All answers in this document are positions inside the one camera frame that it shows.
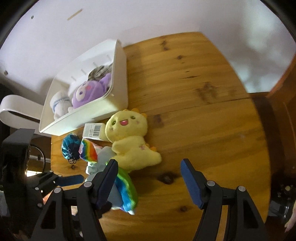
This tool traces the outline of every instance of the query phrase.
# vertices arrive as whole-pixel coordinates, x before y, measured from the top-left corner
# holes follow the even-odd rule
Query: yellow plush toy
[[[147,115],[137,109],[123,110],[114,114],[107,122],[105,134],[112,142],[117,154],[113,159],[127,172],[140,170],[161,162],[156,148],[149,148],[144,136],[147,133]]]

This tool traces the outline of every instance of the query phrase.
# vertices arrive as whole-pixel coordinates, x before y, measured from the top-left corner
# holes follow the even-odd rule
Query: wooden table
[[[131,173],[139,194],[136,214],[106,213],[100,222],[107,239],[193,239],[202,211],[180,176],[183,158],[222,187],[245,186],[265,221],[270,167],[264,131],[249,94],[222,54],[201,33],[162,36],[124,50],[129,109],[148,115],[146,141],[157,147],[163,161]],[[78,161],[73,170],[63,158],[63,138],[52,137],[52,170],[86,176],[86,162]],[[168,180],[163,174],[173,183],[163,183]],[[223,207],[217,240],[223,239],[226,214]]]

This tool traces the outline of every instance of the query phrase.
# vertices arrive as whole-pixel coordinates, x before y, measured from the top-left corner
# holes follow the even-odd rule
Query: silver screw
[[[244,191],[246,190],[246,188],[245,188],[244,186],[239,186],[239,190],[240,190],[241,192],[244,192]]]
[[[215,186],[215,182],[209,180],[209,181],[207,181],[207,185],[210,186],[210,187],[213,187],[213,186]]]
[[[86,188],[88,188],[88,187],[90,187],[92,185],[92,182],[85,182],[84,184],[83,184],[83,186],[85,186]]]
[[[54,193],[59,193],[62,189],[60,187],[57,187],[54,189]]]

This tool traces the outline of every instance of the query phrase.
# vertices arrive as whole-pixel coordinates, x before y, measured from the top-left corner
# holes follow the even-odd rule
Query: white wall
[[[128,45],[187,31],[203,32],[248,92],[269,91],[296,51],[259,0],[40,0],[0,49],[0,73],[6,70],[6,82],[42,104],[56,73],[97,43],[119,38]]]

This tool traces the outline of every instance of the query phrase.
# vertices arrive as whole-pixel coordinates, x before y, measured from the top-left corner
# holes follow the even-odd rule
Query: red open mouth
[[[119,123],[120,123],[122,126],[126,126],[126,125],[128,124],[128,119],[126,119],[126,120],[121,120]]]

